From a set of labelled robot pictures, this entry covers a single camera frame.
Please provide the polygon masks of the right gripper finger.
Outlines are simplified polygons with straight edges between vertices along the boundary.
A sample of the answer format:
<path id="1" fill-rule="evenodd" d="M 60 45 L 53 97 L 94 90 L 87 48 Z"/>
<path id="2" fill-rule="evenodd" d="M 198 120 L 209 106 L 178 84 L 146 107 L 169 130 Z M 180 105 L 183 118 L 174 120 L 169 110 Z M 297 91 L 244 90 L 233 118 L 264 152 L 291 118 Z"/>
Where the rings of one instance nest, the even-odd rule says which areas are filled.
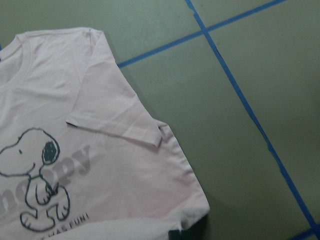
<path id="1" fill-rule="evenodd" d="M 180 240 L 181 239 L 181 232 L 179 230 L 170 230 L 168 232 L 168 239 L 169 240 Z"/>

